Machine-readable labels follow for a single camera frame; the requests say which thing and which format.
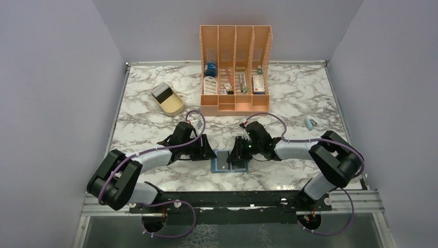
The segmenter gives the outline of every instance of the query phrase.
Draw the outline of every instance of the table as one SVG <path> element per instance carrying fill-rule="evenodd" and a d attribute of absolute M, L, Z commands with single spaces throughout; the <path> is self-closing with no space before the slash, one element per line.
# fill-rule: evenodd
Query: table
<path fill-rule="evenodd" d="M 286 138 L 309 138 L 327 130 L 346 139 L 339 110 L 323 65 L 270 64 L 270 113 L 278 115 L 288 126 Z M 150 91 L 165 82 L 183 99 L 184 111 L 168 117 L 154 102 Z M 198 109 L 201 91 L 201 65 L 132 66 L 116 121 L 111 149 L 135 152 L 153 147 L 173 133 L 187 111 Z M 315 118 L 318 125 L 309 131 L 304 119 Z M 212 149 L 229 149 L 234 137 L 241 134 L 244 117 L 206 117 L 207 134 Z M 272 137 L 280 136 L 283 127 L 272 117 L 257 117 Z M 251 160 L 248 173 L 210 172 L 210 161 L 177 161 L 139 176 L 164 191 L 243 191 L 299 190 L 319 173 L 313 161 L 286 160 L 258 162 Z M 353 179 L 346 189 L 361 189 Z"/>

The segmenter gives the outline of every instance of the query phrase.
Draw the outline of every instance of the marble surface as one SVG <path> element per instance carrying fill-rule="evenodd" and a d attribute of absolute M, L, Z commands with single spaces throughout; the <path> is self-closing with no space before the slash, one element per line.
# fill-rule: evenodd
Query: marble surface
<path fill-rule="evenodd" d="M 274 65 L 269 67 L 270 113 L 283 119 L 286 138 L 309 138 L 333 130 L 345 138 L 324 67 Z M 173 133 L 187 111 L 198 109 L 201 91 L 201 66 L 135 66 L 131 67 L 111 148 L 135 152 L 153 147 Z M 150 91 L 165 82 L 184 100 L 184 111 L 168 117 L 154 102 Z M 309 131 L 304 119 L 311 115 L 318 126 Z M 199 119 L 193 115 L 191 120 Z M 229 149 L 244 117 L 206 117 L 207 134 L 212 149 Z M 272 117 L 256 117 L 272 137 L 280 136 L 283 127 Z M 248 173 L 210 172 L 210 161 L 177 161 L 140 175 L 138 181 L 149 181 L 166 191 L 221 190 L 299 190 L 319 173 L 313 161 L 290 159 L 258 162 L 251 160 Z M 347 189 L 360 189 L 359 180 Z"/>

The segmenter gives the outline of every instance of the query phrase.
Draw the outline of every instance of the purple hose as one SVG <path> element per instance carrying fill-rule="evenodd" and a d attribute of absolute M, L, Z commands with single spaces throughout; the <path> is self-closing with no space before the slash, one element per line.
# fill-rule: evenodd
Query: purple hose
<path fill-rule="evenodd" d="M 296 139 L 296 140 L 295 139 L 286 139 L 285 138 L 285 133 L 287 131 L 287 126 L 286 126 L 286 124 L 285 124 L 285 122 L 283 120 L 281 120 L 278 116 L 276 116 L 274 114 L 271 114 L 271 113 L 268 113 L 268 112 L 260 112 L 260 113 L 257 113 L 257 114 L 253 114 L 253 115 L 249 116 L 246 120 L 249 120 L 249 119 L 251 119 L 251 118 L 253 118 L 254 116 L 257 116 L 257 115 L 270 115 L 270 116 L 274 117 L 275 119 L 279 120 L 281 122 L 281 124 L 283 124 L 283 127 L 285 128 L 285 130 L 281 134 L 281 139 L 283 141 L 285 141 L 285 142 L 305 143 L 305 142 L 322 141 L 322 142 L 327 142 L 327 143 L 330 143 L 330 144 L 334 144 L 334 145 L 337 145 L 337 146 L 340 146 L 342 148 L 345 148 L 345 149 L 349 150 L 350 152 L 354 153 L 354 155 L 356 155 L 359 158 L 359 160 L 361 161 L 361 164 L 362 164 L 361 165 L 361 169 L 359 170 L 359 172 L 356 175 L 354 175 L 353 178 L 356 178 L 356 177 L 360 176 L 364 172 L 364 169 L 365 169 L 364 157 L 362 157 L 362 155 L 359 152 L 357 152 L 355 149 L 353 149 L 352 147 L 346 146 L 346 145 L 344 145 L 342 143 L 339 143 L 339 142 L 336 142 L 336 141 L 331 141 L 329 139 L 326 140 L 324 138 L 310 138 L 310 139 L 306 139 L 306 140 L 305 139 Z"/>
<path fill-rule="evenodd" d="M 302 227 L 303 227 L 303 229 L 304 230 L 306 230 L 306 231 L 308 231 L 309 233 L 313 233 L 313 234 L 316 234 L 316 235 L 322 235 L 322 236 L 332 236 L 332 235 L 338 235 L 338 234 L 340 234 L 340 233 L 343 233 L 344 231 L 346 231 L 348 228 L 350 228 L 350 226 L 351 226 L 351 224 L 353 224 L 353 220 L 354 220 L 354 206 L 353 206 L 353 200 L 351 199 L 351 196 L 350 196 L 350 194 L 346 191 L 346 190 L 344 190 L 344 189 L 342 189 L 344 192 L 345 192 L 345 194 L 347 195 L 347 197 L 348 197 L 348 199 L 350 200 L 350 204 L 351 204 L 351 218 L 350 218 L 350 220 L 349 220 L 349 222 L 348 222 L 348 224 L 343 228 L 343 229 L 341 229 L 341 230 L 339 230 L 339 231 L 335 231 L 335 232 L 318 232 L 318 231 L 312 231 L 312 230 L 310 230 L 310 229 L 307 229 L 306 227 L 304 227 L 303 226 L 303 224 L 301 224 L 301 222 L 299 222 L 298 221 L 298 224 L 300 224 Z"/>
<path fill-rule="evenodd" d="M 144 207 L 157 207 L 157 206 L 162 206 L 162 205 L 171 204 L 171 203 L 183 203 L 183 204 L 186 204 L 188 207 L 190 207 L 190 209 L 192 210 L 192 213 L 193 213 L 193 223 L 190 226 L 190 228 L 187 231 L 185 231 L 184 233 L 179 234 L 179 235 L 175 235 L 175 236 L 167 236 L 167 235 L 161 235 L 161 234 L 155 234 L 155 233 L 153 234 L 152 232 L 148 232 L 146 230 L 145 225 L 144 225 L 144 223 L 142 221 L 142 228 L 143 228 L 145 233 L 150 234 L 152 236 L 160 237 L 160 238 L 177 239 L 177 238 L 184 237 L 187 234 L 189 234 L 191 231 L 193 231 L 193 229 L 196 226 L 196 212 L 195 212 L 195 209 L 193 208 L 193 206 L 190 205 L 190 203 L 188 203 L 186 201 L 183 201 L 183 200 L 170 200 L 170 201 L 166 201 L 166 202 L 163 202 L 163 203 L 149 204 L 149 205 L 140 203 L 140 205 L 142 205 Z"/>
<path fill-rule="evenodd" d="M 188 146 L 188 145 L 194 143 L 195 141 L 197 141 L 199 138 L 201 138 L 202 134 L 204 133 L 205 126 L 206 126 L 206 121 L 205 121 L 205 117 L 204 117 L 204 115 L 203 115 L 200 111 L 198 111 L 198 110 L 190 110 L 190 111 L 188 111 L 187 114 L 185 115 L 185 121 L 187 121 L 187 118 L 188 118 L 189 114 L 191 114 L 191 113 L 193 113 L 193 112 L 198 113 L 198 114 L 202 117 L 202 120 L 204 121 L 204 125 L 203 125 L 203 127 L 202 127 L 202 131 L 201 131 L 201 133 L 200 133 L 198 136 L 196 136 L 196 138 L 194 138 L 193 140 L 191 140 L 191 141 L 189 141 L 189 142 L 187 142 L 187 143 L 181 144 L 181 145 L 176 145 L 176 146 L 166 146 L 166 147 L 158 147 L 157 149 L 155 149 L 155 148 L 150 148 L 150 149 L 147 149 L 147 150 L 141 151 L 141 152 L 139 152 L 139 153 L 133 154 L 133 155 L 131 155 L 131 156 L 125 158 L 125 159 L 124 159 L 119 165 L 117 165 L 117 167 L 114 169 L 113 172 L 111 172 L 111 175 L 110 175 L 110 176 L 108 177 L 108 179 L 105 181 L 105 184 L 103 185 L 102 189 L 101 189 L 100 192 L 99 192 L 98 203 L 99 203 L 100 205 L 105 205 L 105 203 L 102 201 L 102 197 L 103 197 L 103 193 L 105 192 L 106 187 L 107 187 L 108 184 L 111 182 L 111 179 L 114 178 L 114 175 L 115 175 L 117 172 L 119 172 L 120 168 L 122 168 L 122 166 L 123 166 L 128 160 L 133 159 L 133 158 L 135 158 L 136 156 L 140 156 L 140 155 L 143 155 L 143 154 L 146 154 L 146 153 L 148 153 L 148 152 L 155 151 L 155 150 L 167 150 L 167 149 L 174 149 L 174 148 L 180 148 L 180 147 Z"/>

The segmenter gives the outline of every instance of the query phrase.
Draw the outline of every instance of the purple cable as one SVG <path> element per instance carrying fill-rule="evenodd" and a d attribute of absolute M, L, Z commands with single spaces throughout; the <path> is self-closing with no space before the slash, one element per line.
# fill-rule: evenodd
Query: purple cable
<path fill-rule="evenodd" d="M 185 231 L 184 233 L 182 233 L 182 234 L 175 235 L 175 236 L 167 236 L 167 235 L 161 235 L 161 234 L 154 234 L 154 232 L 148 232 L 146 230 L 146 228 L 145 228 L 145 224 L 142 221 L 142 228 L 143 228 L 143 231 L 145 233 L 150 234 L 152 237 L 156 236 L 156 237 L 166 238 L 166 239 L 178 239 L 178 238 L 186 236 L 191 231 L 193 231 L 193 229 L 196 226 L 196 212 L 195 212 L 195 209 L 193 208 L 193 206 L 190 205 L 190 203 L 188 203 L 186 201 L 183 201 L 183 200 L 170 200 L 170 201 L 166 201 L 166 202 L 163 202 L 163 203 L 157 203 L 157 204 L 149 204 L 149 205 L 142 204 L 142 203 L 140 203 L 140 204 L 142 206 L 144 206 L 144 207 L 157 207 L 157 206 L 162 206 L 162 205 L 171 204 L 171 203 L 183 203 L 183 204 L 186 204 L 188 207 L 190 207 L 190 209 L 192 210 L 192 213 L 193 213 L 193 223 L 190 226 L 190 228 L 187 231 Z"/>
<path fill-rule="evenodd" d="M 339 230 L 339 231 L 335 231 L 335 232 L 318 232 L 318 231 L 312 231 L 312 230 L 310 230 L 310 229 L 308 229 L 308 228 L 306 228 L 306 227 L 304 227 L 303 226 L 303 224 L 301 224 L 301 222 L 299 222 L 298 221 L 298 224 L 300 224 L 302 227 L 303 227 L 303 229 L 304 230 L 306 230 L 306 231 L 308 231 L 309 233 L 313 233 L 313 234 L 316 234 L 316 235 L 322 235 L 322 236 L 332 236 L 332 235 L 338 235 L 338 234 L 340 234 L 340 233 L 343 233 L 344 231 L 346 231 L 348 228 L 350 228 L 350 226 L 351 226 L 351 224 L 353 224 L 353 219 L 354 219 L 354 206 L 353 206 L 353 200 L 351 199 L 351 196 L 350 196 L 350 194 L 346 191 L 346 190 L 344 190 L 344 189 L 342 189 L 344 192 L 345 192 L 345 194 L 347 195 L 347 197 L 348 197 L 348 199 L 350 200 L 350 204 L 351 204 L 351 218 L 350 218 L 350 220 L 349 220 L 349 222 L 348 222 L 348 224 L 343 228 L 343 229 L 341 229 L 341 230 Z"/>
<path fill-rule="evenodd" d="M 113 172 L 111 172 L 111 175 L 110 175 L 110 176 L 108 177 L 108 179 L 105 181 L 105 183 L 104 183 L 102 189 L 101 189 L 100 192 L 99 192 L 98 203 L 99 203 L 100 205 L 105 205 L 105 203 L 102 201 L 102 197 L 103 197 L 103 193 L 105 192 L 106 187 L 107 187 L 108 184 L 111 182 L 111 179 L 114 178 L 114 175 L 115 175 L 117 172 L 119 172 L 120 168 L 122 168 L 122 166 L 123 166 L 128 160 L 133 159 L 133 158 L 135 158 L 136 156 L 140 156 L 140 155 L 146 154 L 146 153 L 151 152 L 151 151 L 156 151 L 156 150 L 167 150 L 167 149 L 174 149 L 174 148 L 180 148 L 180 147 L 188 146 L 188 145 L 190 145 L 191 143 L 194 143 L 195 141 L 197 141 L 199 138 L 201 138 L 202 134 L 204 133 L 205 126 L 206 126 L 206 121 L 205 121 L 205 117 L 204 117 L 204 115 L 203 115 L 200 111 L 198 111 L 198 110 L 190 110 L 190 111 L 188 111 L 187 114 L 185 115 L 185 121 L 187 121 L 187 118 L 188 118 L 189 114 L 191 114 L 191 113 L 193 113 L 193 112 L 198 113 L 198 114 L 202 117 L 202 120 L 204 121 L 204 125 L 203 125 L 203 127 L 202 127 L 202 131 L 201 131 L 201 133 L 200 133 L 198 136 L 196 136 L 196 138 L 194 138 L 193 140 L 191 140 L 191 141 L 189 141 L 189 142 L 187 142 L 187 143 L 181 144 L 181 145 L 176 145 L 176 146 L 166 146 L 166 147 L 158 147 L 158 148 L 156 148 L 156 149 L 155 149 L 155 148 L 150 148 L 150 149 L 147 149 L 147 150 L 141 151 L 141 152 L 139 152 L 139 153 L 133 154 L 133 155 L 131 155 L 131 156 L 125 158 L 125 159 L 124 159 L 119 165 L 117 165 L 117 167 L 114 169 Z"/>
<path fill-rule="evenodd" d="M 334 145 L 337 145 L 337 146 L 340 146 L 342 148 L 345 148 L 345 149 L 349 150 L 350 152 L 354 153 L 359 158 L 359 160 L 361 161 L 361 164 L 362 164 L 361 165 L 361 169 L 359 170 L 359 172 L 356 175 L 354 175 L 353 178 L 356 178 L 356 177 L 360 176 L 364 172 L 364 169 L 365 169 L 364 157 L 362 157 L 362 155 L 359 152 L 357 152 L 355 149 L 351 148 L 350 146 L 346 146 L 346 145 L 344 145 L 342 143 L 339 143 L 339 142 L 336 142 L 336 141 L 331 141 L 329 139 L 326 140 L 324 138 L 310 138 L 310 139 L 306 139 L 306 140 L 305 139 L 296 139 L 296 140 L 295 139 L 286 139 L 285 138 L 285 133 L 287 131 L 287 126 L 286 126 L 286 124 L 285 124 L 285 122 L 283 120 L 281 120 L 278 116 L 276 116 L 274 114 L 271 114 L 271 113 L 268 113 L 268 112 L 260 112 L 260 113 L 257 113 L 257 114 L 253 114 L 253 115 L 249 116 L 246 120 L 249 120 L 249 119 L 251 119 L 251 118 L 253 118 L 254 116 L 257 116 L 257 115 L 270 115 L 270 116 L 274 117 L 275 119 L 279 120 L 281 122 L 281 124 L 283 124 L 283 127 L 285 128 L 285 130 L 281 134 L 281 139 L 283 141 L 285 141 L 285 142 L 305 143 L 305 142 L 322 141 L 322 142 L 327 142 L 327 143 L 330 143 L 330 144 L 334 144 Z"/>

